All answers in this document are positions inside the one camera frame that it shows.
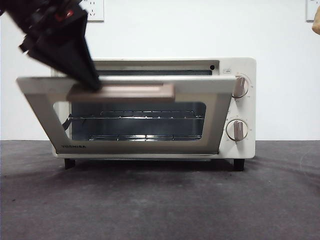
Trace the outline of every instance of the timer dial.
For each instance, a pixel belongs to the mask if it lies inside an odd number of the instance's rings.
[[[232,97],[235,99],[242,98],[248,92],[248,81],[243,76],[238,76],[235,80]]]
[[[248,126],[244,121],[232,120],[226,126],[226,134],[233,141],[242,141],[248,134]]]

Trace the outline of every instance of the oven control panel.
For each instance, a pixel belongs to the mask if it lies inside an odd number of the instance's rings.
[[[222,59],[219,64],[221,75],[236,76],[219,155],[253,158],[256,149],[256,61],[252,58]]]

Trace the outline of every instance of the black foot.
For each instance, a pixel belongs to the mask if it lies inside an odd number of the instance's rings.
[[[64,168],[71,169],[76,165],[76,160],[70,159],[70,158],[65,158],[64,159]]]
[[[238,172],[245,170],[245,160],[244,159],[234,159],[233,169]]]

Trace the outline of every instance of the wall outlet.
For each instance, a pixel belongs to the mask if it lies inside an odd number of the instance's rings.
[[[105,20],[104,0],[82,0],[80,6],[88,12],[88,22],[103,22]]]
[[[318,7],[320,6],[320,0],[306,0],[306,21],[312,23],[315,20],[315,15]]]

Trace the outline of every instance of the black object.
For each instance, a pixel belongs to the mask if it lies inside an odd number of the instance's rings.
[[[233,160],[233,169],[238,172],[245,170],[245,160],[244,159],[234,159]]]
[[[76,160],[70,159],[70,158],[65,158],[64,159],[64,168],[65,170],[74,168],[76,166]]]
[[[7,11],[26,33],[23,52],[98,90],[101,82],[85,40],[88,13],[80,0],[0,0],[0,14]]]
[[[72,115],[69,114],[68,118],[65,120],[65,122],[62,124],[62,127],[64,130],[67,130],[72,122],[71,120]]]

